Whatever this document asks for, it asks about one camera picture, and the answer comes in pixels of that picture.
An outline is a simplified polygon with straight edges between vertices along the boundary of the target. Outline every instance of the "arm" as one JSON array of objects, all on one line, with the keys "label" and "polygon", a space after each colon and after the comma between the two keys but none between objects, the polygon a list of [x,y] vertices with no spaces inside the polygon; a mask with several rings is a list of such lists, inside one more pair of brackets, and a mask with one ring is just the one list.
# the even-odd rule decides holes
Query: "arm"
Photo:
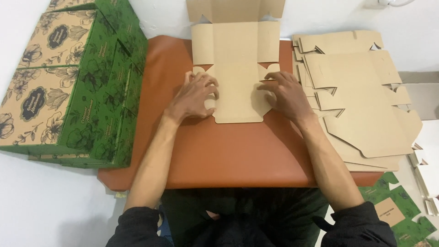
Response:
[{"label": "arm", "polygon": [[268,95],[268,102],[299,128],[308,147],[317,184],[331,207],[337,212],[364,203],[345,163],[326,138],[297,79],[286,72],[269,73],[266,79],[270,77],[278,84],[265,84],[258,90],[273,92],[276,99]]},{"label": "arm", "polygon": [[155,208],[165,190],[179,125],[188,116],[204,118],[214,113],[214,108],[206,110],[204,100],[211,93],[218,98],[217,86],[216,79],[206,73],[186,73],[182,88],[165,109],[154,139],[140,164],[124,211],[133,207]]}]

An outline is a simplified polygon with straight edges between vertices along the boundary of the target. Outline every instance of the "person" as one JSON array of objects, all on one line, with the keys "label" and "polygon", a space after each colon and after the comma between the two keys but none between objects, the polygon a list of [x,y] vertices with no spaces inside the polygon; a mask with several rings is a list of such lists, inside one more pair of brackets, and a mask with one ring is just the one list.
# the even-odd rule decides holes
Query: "person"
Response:
[{"label": "person", "polygon": [[[274,93],[267,101],[302,133],[319,189],[165,191],[179,125],[186,117],[212,115],[215,109],[206,109],[204,100],[208,94],[219,97],[215,78],[187,72],[181,90],[163,112],[107,247],[171,247],[157,235],[155,207],[160,200],[176,247],[312,247],[320,229],[326,231],[321,246],[396,246],[392,230],[378,219],[373,204],[364,201],[296,78],[286,72],[269,73],[268,78],[277,82],[258,90]],[[334,209],[334,225],[322,218],[328,204]]]}]

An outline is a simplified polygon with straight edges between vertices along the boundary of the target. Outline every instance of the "white cable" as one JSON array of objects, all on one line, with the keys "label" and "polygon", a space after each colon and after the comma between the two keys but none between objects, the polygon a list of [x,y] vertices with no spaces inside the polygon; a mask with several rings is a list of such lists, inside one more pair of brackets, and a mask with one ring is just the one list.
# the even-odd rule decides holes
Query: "white cable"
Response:
[{"label": "white cable", "polygon": [[394,4],[393,2],[390,2],[389,5],[392,7],[401,7],[401,6],[405,6],[411,2],[413,2],[414,0],[408,0],[407,2],[403,3],[403,4]]}]

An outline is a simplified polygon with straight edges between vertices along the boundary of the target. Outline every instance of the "black sleeve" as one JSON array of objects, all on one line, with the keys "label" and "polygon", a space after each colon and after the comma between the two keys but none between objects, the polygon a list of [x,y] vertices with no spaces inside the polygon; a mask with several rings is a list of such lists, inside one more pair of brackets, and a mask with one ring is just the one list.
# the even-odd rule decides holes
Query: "black sleeve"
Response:
[{"label": "black sleeve", "polygon": [[335,221],[333,226],[324,220],[323,224],[316,222],[319,227],[322,225],[321,229],[327,232],[323,236],[322,247],[396,247],[396,239],[392,229],[387,223],[379,220],[371,202],[338,211],[331,216]]},{"label": "black sleeve", "polygon": [[133,207],[119,217],[119,225],[107,247],[173,247],[164,237],[157,236],[158,211]]}]

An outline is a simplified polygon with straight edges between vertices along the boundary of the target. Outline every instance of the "orange leather mat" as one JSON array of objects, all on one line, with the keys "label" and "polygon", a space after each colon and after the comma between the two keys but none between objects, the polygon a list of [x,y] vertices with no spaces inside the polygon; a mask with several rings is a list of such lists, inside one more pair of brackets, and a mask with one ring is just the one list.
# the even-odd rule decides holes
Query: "orange leather mat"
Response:
[{"label": "orange leather mat", "polygon": [[[292,49],[291,41],[280,41],[282,71],[292,73]],[[100,169],[98,178],[108,188],[130,189],[163,110],[192,67],[191,40],[169,36],[149,40],[131,167]],[[381,175],[352,172],[358,186],[372,186]],[[315,186],[303,139],[289,120],[271,110],[262,123],[216,124],[213,117],[186,119],[177,132],[166,187]]]}]

